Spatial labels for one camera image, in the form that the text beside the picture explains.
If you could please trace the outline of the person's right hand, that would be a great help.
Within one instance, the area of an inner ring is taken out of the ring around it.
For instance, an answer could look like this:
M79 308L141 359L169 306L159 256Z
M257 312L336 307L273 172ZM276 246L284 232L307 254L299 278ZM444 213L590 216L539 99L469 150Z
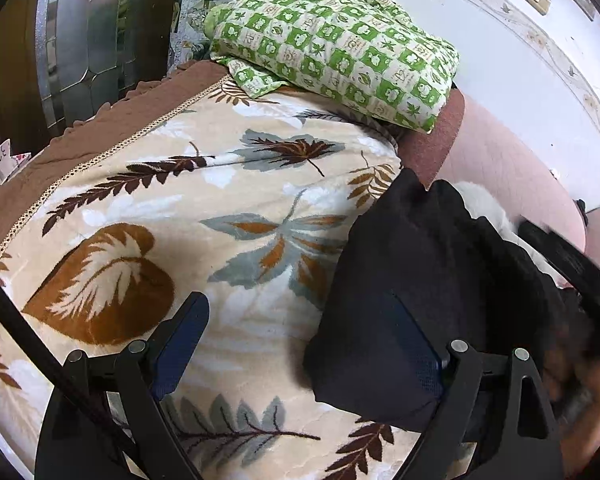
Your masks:
M560 440L566 479L584 471L600 448L600 360L572 364L562 350L545 353L542 377L550 400L558 401L564 396L566 380L572 373L588 390L590 400Z

